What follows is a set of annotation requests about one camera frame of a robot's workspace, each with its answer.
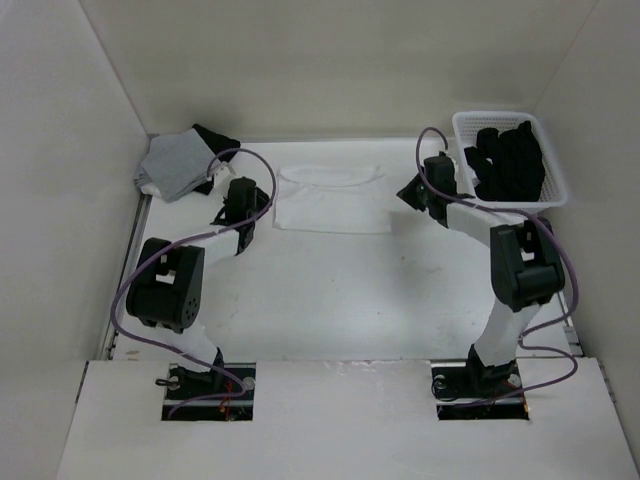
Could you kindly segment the white tank top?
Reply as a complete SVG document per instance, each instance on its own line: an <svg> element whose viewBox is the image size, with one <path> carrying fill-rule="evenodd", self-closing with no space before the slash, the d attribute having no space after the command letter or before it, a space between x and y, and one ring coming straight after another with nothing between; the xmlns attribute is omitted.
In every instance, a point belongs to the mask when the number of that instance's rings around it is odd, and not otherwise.
<svg viewBox="0 0 640 480"><path fill-rule="evenodd" d="M273 226L313 233L387 234L387 200L387 181L378 166L283 167L278 172Z"/></svg>

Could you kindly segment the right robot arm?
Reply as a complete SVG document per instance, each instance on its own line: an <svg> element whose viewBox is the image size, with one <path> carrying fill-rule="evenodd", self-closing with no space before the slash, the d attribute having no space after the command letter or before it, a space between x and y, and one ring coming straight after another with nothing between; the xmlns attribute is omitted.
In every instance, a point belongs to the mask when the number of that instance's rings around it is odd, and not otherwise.
<svg viewBox="0 0 640 480"><path fill-rule="evenodd" d="M489 249L494 305L465 366L454 375L460 389L473 397L487 397L515 372L523 333L565 286L551 224L526 212L484 207L458 193L453 160L444 153L419 162L418 174L397 197Z"/></svg>

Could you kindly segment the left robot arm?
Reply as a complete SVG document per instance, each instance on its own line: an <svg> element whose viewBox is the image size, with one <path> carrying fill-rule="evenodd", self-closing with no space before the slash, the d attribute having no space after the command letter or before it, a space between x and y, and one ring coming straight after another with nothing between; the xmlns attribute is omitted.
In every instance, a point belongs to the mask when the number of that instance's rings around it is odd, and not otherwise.
<svg viewBox="0 0 640 480"><path fill-rule="evenodd" d="M145 241L139 257L143 264L152 255L162 255L131 283L127 313L156 331L157 341L183 356L204 362L190 375L190 386L206 399L224 387L222 352L204 332L197 319L202 304L205 270L238 256L254 238L253 217L269 204L269 196L247 177L230 181L223 206L208 226L206 239L169 249L170 242L152 237Z"/></svg>

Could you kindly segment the folded black tank top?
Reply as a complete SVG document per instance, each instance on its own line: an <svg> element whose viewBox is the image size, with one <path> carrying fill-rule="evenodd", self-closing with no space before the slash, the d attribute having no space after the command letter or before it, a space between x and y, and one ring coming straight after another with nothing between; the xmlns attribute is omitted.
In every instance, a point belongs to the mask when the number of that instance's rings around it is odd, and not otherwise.
<svg viewBox="0 0 640 480"><path fill-rule="evenodd" d="M199 124L193 124L192 128L198 133L209 149L222 163L229 163L236 155L235 152L222 155L223 151L241 147L241 142L239 140L213 132Z"/></svg>

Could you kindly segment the black tank tops in basket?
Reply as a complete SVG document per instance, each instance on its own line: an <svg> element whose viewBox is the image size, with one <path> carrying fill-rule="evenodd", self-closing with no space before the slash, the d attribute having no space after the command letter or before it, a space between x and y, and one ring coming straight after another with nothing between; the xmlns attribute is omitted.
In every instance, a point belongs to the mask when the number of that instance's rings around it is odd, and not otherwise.
<svg viewBox="0 0 640 480"><path fill-rule="evenodd" d="M476 196L490 202L537 202L546 171L530 121L500 133L481 129L476 144L464 149L478 179Z"/></svg>

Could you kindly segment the folded grey tank top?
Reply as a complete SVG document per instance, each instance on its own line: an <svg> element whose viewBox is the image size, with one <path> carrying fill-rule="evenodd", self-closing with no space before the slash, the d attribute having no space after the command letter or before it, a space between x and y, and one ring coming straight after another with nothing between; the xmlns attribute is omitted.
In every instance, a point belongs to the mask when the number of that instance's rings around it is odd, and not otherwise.
<svg viewBox="0 0 640 480"><path fill-rule="evenodd" d="M133 176L142 190L153 184L166 202L176 201L209 180L215 154L195 129L154 137Z"/></svg>

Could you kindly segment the white plastic basket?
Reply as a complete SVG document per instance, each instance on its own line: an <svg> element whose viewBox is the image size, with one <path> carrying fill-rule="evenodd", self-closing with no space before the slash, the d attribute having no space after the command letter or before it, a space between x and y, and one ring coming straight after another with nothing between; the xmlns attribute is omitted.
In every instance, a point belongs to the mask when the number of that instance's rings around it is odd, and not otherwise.
<svg viewBox="0 0 640 480"><path fill-rule="evenodd" d="M452 124L462 188L479 204L537 213L567 203L559 162L533 115L465 111Z"/></svg>

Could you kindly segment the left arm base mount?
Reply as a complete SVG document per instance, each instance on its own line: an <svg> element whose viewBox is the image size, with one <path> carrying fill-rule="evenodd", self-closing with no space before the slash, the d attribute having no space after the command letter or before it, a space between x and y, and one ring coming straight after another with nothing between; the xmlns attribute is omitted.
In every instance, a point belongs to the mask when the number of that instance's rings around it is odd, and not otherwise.
<svg viewBox="0 0 640 480"><path fill-rule="evenodd" d="M244 384L216 372L196 372L171 364L155 384L164 389L162 421L245 422L253 420L257 368L255 363L231 363L226 369Z"/></svg>

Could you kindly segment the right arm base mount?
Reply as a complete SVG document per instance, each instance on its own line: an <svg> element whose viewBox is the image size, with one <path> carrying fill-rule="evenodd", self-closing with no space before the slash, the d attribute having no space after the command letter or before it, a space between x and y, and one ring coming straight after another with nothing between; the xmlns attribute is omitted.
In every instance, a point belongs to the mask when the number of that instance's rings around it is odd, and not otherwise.
<svg viewBox="0 0 640 480"><path fill-rule="evenodd" d="M441 421L529 420L515 362L494 378L477 381L464 363L436 363L431 366L431 393Z"/></svg>

